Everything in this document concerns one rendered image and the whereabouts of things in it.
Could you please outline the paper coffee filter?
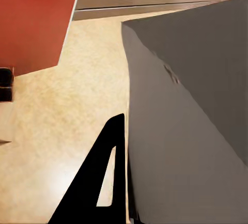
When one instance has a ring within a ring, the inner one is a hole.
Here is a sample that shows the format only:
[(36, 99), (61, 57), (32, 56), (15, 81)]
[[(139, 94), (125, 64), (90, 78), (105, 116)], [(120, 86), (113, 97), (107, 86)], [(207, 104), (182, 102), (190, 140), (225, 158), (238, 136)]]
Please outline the paper coffee filter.
[(130, 223), (248, 224), (248, 0), (121, 26)]

